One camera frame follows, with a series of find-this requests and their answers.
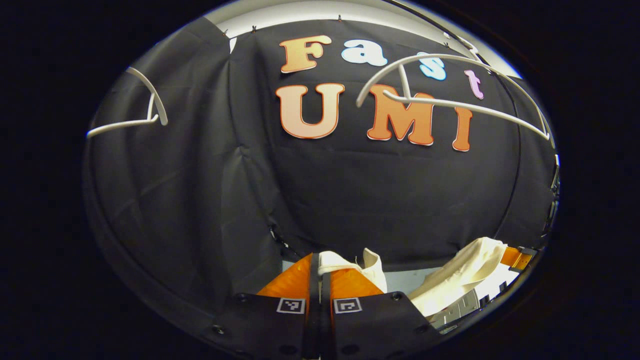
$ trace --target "black fabric backdrop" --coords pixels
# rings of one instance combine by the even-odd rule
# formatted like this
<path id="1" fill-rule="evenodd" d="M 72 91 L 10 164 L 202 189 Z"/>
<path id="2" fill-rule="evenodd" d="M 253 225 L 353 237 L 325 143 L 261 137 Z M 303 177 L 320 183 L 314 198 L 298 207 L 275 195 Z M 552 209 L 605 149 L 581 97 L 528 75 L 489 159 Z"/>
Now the black fabric backdrop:
<path id="1" fill-rule="evenodd" d="M 278 44 L 318 34 L 333 41 L 318 66 L 282 74 Z M 432 146 L 368 139 L 374 100 L 370 95 L 358 109 L 355 98 L 380 68 L 342 59 L 342 44 L 353 38 L 375 41 L 390 61 L 419 51 L 455 54 L 385 26 L 315 20 L 243 34 L 229 56 L 222 32 L 198 19 L 132 64 L 156 87 L 169 124 L 92 138 L 88 182 L 95 188 L 87 191 L 97 193 L 115 237 L 153 278 L 217 312 L 225 294 L 255 293 L 278 273 L 272 227 L 302 256 L 333 250 L 355 259 L 368 247 L 387 271 L 441 266 L 473 239 L 495 237 L 503 221 L 499 240 L 539 245 L 550 204 L 550 144 L 476 113 L 471 150 L 457 152 L 456 114 L 439 107 Z M 423 76 L 418 62 L 407 65 L 412 91 L 516 115 L 506 91 L 482 68 L 445 64 L 445 81 Z M 480 77 L 482 101 L 472 95 L 465 69 Z M 288 135 L 276 89 L 331 82 L 346 86 L 335 131 L 317 140 Z M 382 83 L 401 87 L 395 74 Z M 518 116 L 540 126 L 524 95 L 509 91 Z M 123 74 L 92 127 L 142 119 L 147 97 L 139 80 Z M 321 96 L 311 91 L 303 118 L 313 123 L 321 115 Z"/>

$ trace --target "white garment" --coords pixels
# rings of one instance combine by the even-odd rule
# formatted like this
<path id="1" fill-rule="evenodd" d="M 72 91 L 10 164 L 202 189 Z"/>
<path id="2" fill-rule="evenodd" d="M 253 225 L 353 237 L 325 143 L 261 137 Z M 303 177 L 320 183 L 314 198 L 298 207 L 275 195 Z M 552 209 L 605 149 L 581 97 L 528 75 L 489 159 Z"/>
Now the white garment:
<path id="1" fill-rule="evenodd" d="M 409 299 L 425 317 L 441 311 L 491 275 L 506 249 L 506 244 L 491 238 L 474 240 L 442 268 L 425 276 Z"/>
<path id="2" fill-rule="evenodd" d="M 382 260 L 375 252 L 365 248 L 362 252 L 364 268 L 356 263 L 350 263 L 333 251 L 323 251 L 319 254 L 318 275 L 342 269 L 356 269 L 369 281 L 373 282 L 383 293 L 387 292 L 387 279 L 382 272 Z"/>

